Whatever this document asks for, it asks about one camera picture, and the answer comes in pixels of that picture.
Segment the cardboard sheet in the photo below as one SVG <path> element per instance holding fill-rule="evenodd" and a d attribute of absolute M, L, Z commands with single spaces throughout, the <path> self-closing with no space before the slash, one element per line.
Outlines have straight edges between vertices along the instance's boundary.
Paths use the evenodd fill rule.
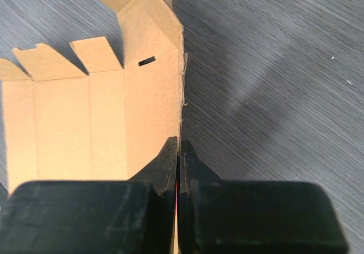
<path fill-rule="evenodd" d="M 115 11 L 124 64 L 107 39 L 70 44 L 83 73 L 46 44 L 0 59 L 9 193 L 30 180 L 124 180 L 180 135 L 183 27 L 172 0 L 100 0 Z"/>

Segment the cardboard box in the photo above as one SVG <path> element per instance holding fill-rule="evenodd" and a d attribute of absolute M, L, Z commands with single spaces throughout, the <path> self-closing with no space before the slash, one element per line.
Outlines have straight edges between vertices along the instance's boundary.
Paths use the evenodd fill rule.
<path fill-rule="evenodd" d="M 123 180 L 180 135 L 183 27 L 172 0 L 100 0 L 118 17 L 124 65 L 105 37 L 71 47 L 88 75 L 46 44 L 0 60 L 8 191 L 30 180 Z"/>

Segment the gray floor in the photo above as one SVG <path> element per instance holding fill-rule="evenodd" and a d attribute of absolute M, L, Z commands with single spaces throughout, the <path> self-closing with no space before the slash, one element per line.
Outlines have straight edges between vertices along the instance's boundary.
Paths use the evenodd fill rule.
<path fill-rule="evenodd" d="M 0 56 L 106 35 L 95 0 L 0 0 Z M 175 0 L 190 52 L 183 137 L 226 179 L 312 181 L 364 249 L 364 0 Z"/>

